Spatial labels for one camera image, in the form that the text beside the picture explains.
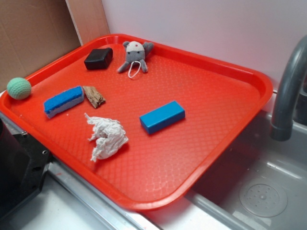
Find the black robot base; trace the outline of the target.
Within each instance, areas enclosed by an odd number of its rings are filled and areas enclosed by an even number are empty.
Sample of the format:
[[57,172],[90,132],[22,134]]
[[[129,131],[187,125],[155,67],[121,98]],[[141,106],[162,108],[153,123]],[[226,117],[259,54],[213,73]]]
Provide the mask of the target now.
[[37,196],[51,153],[28,133],[12,134],[0,122],[0,219]]

